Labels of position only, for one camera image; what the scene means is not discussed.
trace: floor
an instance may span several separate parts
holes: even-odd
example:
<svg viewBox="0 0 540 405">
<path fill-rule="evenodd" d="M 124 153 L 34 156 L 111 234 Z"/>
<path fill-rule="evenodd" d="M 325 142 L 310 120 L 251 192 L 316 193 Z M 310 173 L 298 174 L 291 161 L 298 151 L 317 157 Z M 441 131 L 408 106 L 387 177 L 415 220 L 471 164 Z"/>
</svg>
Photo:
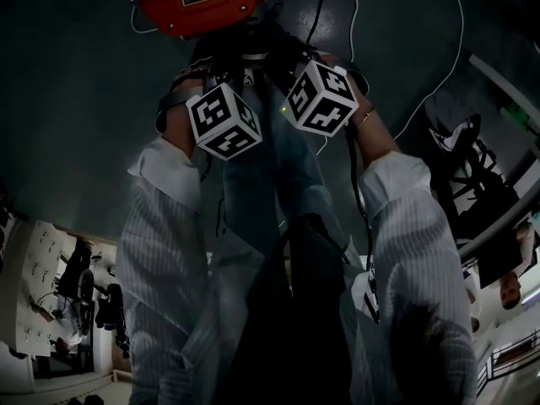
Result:
<svg viewBox="0 0 540 405">
<path fill-rule="evenodd" d="M 283 0 L 283 26 L 300 38 L 318 0 Z M 540 55 L 522 34 L 520 0 L 462 0 L 465 86 L 480 85 L 475 53 L 540 105 Z M 78 232 L 116 239 L 129 208 L 126 168 L 155 137 L 158 98 L 194 44 L 136 35 L 129 0 L 0 0 L 0 176 L 15 207 Z M 311 43 L 350 57 L 354 0 L 325 0 Z M 456 0 L 359 0 L 354 50 L 370 96 L 397 134 L 418 102 L 448 73 L 461 19 Z M 422 121 L 400 138 L 408 151 Z M 313 137 L 319 145 L 322 138 Z M 336 136 L 320 156 L 343 228 L 365 251 L 354 207 L 347 149 Z M 200 168 L 202 157 L 196 161 Z M 202 186 L 209 250 L 221 196 L 219 167 Z"/>
</svg>

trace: sneaker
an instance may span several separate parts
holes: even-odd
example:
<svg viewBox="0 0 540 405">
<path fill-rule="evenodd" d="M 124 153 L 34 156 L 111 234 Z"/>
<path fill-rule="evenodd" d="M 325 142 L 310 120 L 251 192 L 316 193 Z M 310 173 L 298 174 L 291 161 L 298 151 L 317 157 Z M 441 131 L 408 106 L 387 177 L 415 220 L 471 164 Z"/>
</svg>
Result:
<svg viewBox="0 0 540 405">
<path fill-rule="evenodd" d="M 250 67 L 244 67 L 244 84 L 255 87 L 255 77 L 253 76 L 253 70 Z"/>
</svg>

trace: person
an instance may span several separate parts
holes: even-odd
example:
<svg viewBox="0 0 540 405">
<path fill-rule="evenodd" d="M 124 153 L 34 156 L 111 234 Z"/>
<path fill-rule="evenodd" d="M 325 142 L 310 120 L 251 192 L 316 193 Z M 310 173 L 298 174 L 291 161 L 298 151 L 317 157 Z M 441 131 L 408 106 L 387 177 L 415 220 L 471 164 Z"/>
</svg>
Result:
<svg viewBox="0 0 540 405">
<path fill-rule="evenodd" d="M 222 164 L 224 220 L 208 265 L 194 136 L 186 107 L 177 105 L 129 169 L 136 186 L 116 271 L 131 338 L 132 405 L 475 402 L 460 258 L 428 169 L 400 153 L 350 81 L 380 323 L 353 300 L 367 274 L 332 210 L 314 149 L 281 114 L 284 95 L 272 81 L 264 101 L 257 85 L 241 91 L 261 121 L 262 142 Z M 175 90 L 202 85 L 189 78 Z M 290 234 L 301 234 L 302 244 L 290 241 L 292 296 L 283 263 L 273 263 L 283 244 L 276 194 Z M 300 229 L 306 216 L 326 233 L 323 242 Z M 328 240 L 343 251 L 338 263 Z"/>
<path fill-rule="evenodd" d="M 39 300 L 33 304 L 34 310 L 51 323 L 51 342 L 60 355 L 69 354 L 87 336 L 88 325 L 84 324 L 88 321 L 84 320 L 78 290 L 80 275 L 89 268 L 91 255 L 89 243 L 77 238 L 75 250 L 60 277 L 56 310 L 51 315 L 39 305 Z"/>
<path fill-rule="evenodd" d="M 525 222 L 516 229 L 516 239 L 520 246 L 520 265 L 505 274 L 499 281 L 490 285 L 491 288 L 499 288 L 500 303 L 508 311 L 521 302 L 519 277 L 529 268 L 532 262 L 534 228 L 529 222 Z"/>
</svg>

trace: wrist strap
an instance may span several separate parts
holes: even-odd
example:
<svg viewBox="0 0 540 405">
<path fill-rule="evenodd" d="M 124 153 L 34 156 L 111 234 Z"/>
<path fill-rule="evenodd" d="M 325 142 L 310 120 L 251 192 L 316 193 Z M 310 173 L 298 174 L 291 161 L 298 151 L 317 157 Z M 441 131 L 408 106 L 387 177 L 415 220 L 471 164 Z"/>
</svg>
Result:
<svg viewBox="0 0 540 405">
<path fill-rule="evenodd" d="M 188 73 L 187 75 L 183 75 L 173 81 L 173 83 L 170 85 L 169 93 L 172 92 L 172 90 L 174 90 L 176 87 L 178 87 L 187 79 L 206 79 L 207 76 L 208 76 L 208 71 L 206 70 L 195 71 L 195 72 Z"/>
<path fill-rule="evenodd" d="M 316 62 L 325 64 L 324 61 L 321 59 L 321 56 L 324 56 L 325 52 L 315 52 L 314 53 L 314 59 Z M 336 66 L 339 66 L 347 71 L 353 79 L 356 85 L 358 86 L 358 90 L 360 90 L 360 93 L 364 96 L 367 96 L 370 92 L 370 85 L 368 84 L 367 80 L 365 79 L 364 75 L 360 72 L 360 69 L 358 65 L 355 62 L 348 62 L 346 60 L 342 60 L 341 58 L 338 58 L 336 61 Z"/>
<path fill-rule="evenodd" d="M 193 87 L 192 89 L 173 91 L 161 98 L 158 105 L 158 115 L 155 121 L 156 130 L 163 134 L 167 128 L 167 110 L 173 106 L 186 103 L 194 95 L 203 96 L 204 87 Z"/>
<path fill-rule="evenodd" d="M 371 114 L 373 114 L 373 111 L 375 111 L 375 108 L 372 106 L 371 109 L 364 114 L 364 118 L 360 122 L 360 124 L 356 127 L 356 130 L 358 131 L 360 127 L 365 123 L 365 121 L 370 118 Z"/>
</svg>

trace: dark pants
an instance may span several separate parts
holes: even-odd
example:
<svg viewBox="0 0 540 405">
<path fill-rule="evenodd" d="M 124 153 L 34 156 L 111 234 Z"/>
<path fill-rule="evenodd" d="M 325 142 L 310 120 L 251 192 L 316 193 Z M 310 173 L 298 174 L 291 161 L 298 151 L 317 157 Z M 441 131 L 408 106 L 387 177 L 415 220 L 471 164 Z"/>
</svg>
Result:
<svg viewBox="0 0 540 405">
<path fill-rule="evenodd" d="M 75 250 L 67 262 L 66 271 L 60 278 L 58 293 L 64 297 L 78 299 L 78 279 L 81 273 L 90 267 L 92 252 L 84 244 L 84 240 L 77 239 Z"/>
<path fill-rule="evenodd" d="M 247 296 L 249 316 L 215 403 L 350 404 L 351 363 L 340 318 L 343 259 L 321 217 L 297 219 Z M 282 250 L 290 237 L 291 280 Z"/>
</svg>

